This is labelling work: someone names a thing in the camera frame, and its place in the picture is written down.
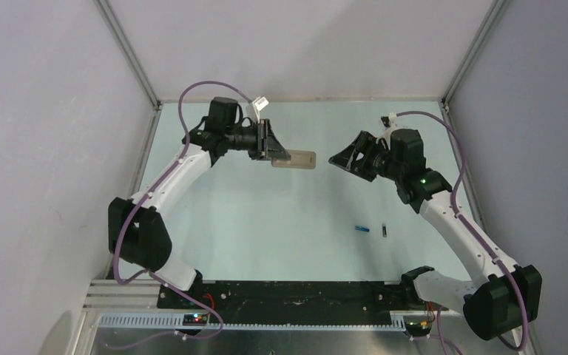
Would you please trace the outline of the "beige remote control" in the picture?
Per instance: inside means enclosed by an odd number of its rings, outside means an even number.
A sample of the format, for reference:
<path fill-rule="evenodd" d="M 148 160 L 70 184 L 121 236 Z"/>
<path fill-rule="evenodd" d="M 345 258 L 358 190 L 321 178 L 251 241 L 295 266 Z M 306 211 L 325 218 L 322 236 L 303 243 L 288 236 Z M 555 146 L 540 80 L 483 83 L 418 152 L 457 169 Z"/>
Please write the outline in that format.
<path fill-rule="evenodd" d="M 281 169 L 314 169 L 317 164 L 317 155 L 313 151 L 289 150 L 290 158 L 273 159 L 271 166 Z"/>

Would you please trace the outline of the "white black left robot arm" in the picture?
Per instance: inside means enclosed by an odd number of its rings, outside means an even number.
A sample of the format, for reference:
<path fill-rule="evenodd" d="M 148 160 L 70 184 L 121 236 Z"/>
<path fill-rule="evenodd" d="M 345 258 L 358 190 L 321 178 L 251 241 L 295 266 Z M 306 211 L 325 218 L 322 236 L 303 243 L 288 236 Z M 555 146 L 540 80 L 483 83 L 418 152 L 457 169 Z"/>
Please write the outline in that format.
<path fill-rule="evenodd" d="M 163 171 L 131 197 L 115 198 L 108 208 L 109 250 L 113 261 L 125 260 L 142 268 L 167 287 L 187 308 L 199 306 L 204 288 L 198 271 L 174 251 L 169 213 L 189 187 L 227 152 L 244 151 L 252 160 L 290 160 L 291 153 L 277 140 L 260 113 L 268 100 L 259 97 L 245 109 L 234 99 L 216 97 L 200 123 L 186 134 L 182 147 Z"/>

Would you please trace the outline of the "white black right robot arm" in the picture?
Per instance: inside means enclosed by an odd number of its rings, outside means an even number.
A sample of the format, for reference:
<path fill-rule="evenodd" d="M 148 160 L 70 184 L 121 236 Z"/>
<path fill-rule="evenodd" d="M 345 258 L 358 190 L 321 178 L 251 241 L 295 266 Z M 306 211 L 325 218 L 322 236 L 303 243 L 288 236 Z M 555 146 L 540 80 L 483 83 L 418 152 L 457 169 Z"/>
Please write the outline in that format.
<path fill-rule="evenodd" d="M 443 237 L 469 280 L 447 277 L 429 266 L 402 275 L 401 300 L 411 309 L 432 302 L 461 314 L 481 339 L 491 340 L 536 320 L 542 276 L 503 252 L 452 199 L 440 172 L 427 167 L 424 143 L 415 129 L 387 138 L 361 131 L 328 162 L 359 178 L 392 180 L 400 200 Z"/>

